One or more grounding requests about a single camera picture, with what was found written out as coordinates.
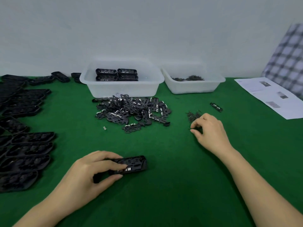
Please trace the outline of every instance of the white instruction sheet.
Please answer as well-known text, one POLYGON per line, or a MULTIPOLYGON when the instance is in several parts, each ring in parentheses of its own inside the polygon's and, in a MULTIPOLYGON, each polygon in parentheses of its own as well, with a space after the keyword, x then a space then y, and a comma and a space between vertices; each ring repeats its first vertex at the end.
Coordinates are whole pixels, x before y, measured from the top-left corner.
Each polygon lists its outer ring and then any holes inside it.
POLYGON ((303 118, 303 101, 270 79, 260 77, 235 81, 285 119, 303 118))

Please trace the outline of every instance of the black and white checkered pattern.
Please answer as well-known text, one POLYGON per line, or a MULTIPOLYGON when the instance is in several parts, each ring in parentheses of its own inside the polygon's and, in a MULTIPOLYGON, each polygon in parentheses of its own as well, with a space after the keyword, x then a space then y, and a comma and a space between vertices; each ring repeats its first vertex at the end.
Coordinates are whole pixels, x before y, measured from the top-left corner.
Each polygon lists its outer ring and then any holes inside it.
POLYGON ((303 24, 290 26, 262 76, 303 98, 303 24))

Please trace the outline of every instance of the white wall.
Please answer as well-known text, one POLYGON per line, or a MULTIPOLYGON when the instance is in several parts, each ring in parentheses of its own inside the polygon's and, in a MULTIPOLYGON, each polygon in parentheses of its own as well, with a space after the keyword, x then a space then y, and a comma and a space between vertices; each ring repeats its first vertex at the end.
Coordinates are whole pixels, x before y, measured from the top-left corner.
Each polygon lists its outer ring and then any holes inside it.
POLYGON ((0 0, 0 75, 81 72, 95 57, 203 62, 260 76, 303 0, 0 0))

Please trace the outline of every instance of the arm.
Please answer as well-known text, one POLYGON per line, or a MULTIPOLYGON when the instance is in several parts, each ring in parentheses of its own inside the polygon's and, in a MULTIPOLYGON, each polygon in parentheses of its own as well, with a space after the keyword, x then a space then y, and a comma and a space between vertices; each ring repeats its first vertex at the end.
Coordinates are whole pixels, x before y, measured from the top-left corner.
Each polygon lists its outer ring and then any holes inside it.
POLYGON ((286 201, 230 144, 221 121, 204 114, 191 128, 199 143, 230 171, 254 222, 259 227, 303 226, 303 215, 286 201))
POLYGON ((95 199, 115 181, 122 178, 122 175, 111 175, 95 184, 94 174, 127 167, 126 164, 104 160, 107 158, 122 157, 112 152, 95 151, 78 159, 53 192, 29 210, 13 227, 53 227, 63 218, 95 199))

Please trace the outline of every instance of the plastic tub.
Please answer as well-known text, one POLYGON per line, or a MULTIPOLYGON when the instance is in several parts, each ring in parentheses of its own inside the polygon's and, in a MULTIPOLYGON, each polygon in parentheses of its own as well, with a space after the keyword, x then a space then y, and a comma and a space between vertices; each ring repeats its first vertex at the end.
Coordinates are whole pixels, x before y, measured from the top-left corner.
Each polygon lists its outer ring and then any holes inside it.
POLYGON ((80 81, 87 84, 95 98, 111 97, 118 94, 128 94, 130 97, 154 96, 160 83, 164 82, 161 70, 149 61, 106 61, 91 62, 80 76, 80 81), (136 69, 138 81, 96 81, 96 69, 136 69))
POLYGON ((208 74, 201 64, 164 64, 161 68, 165 83, 173 94, 213 92, 225 78, 219 74, 208 74), (186 79, 191 75, 204 80, 175 81, 172 78, 186 79))

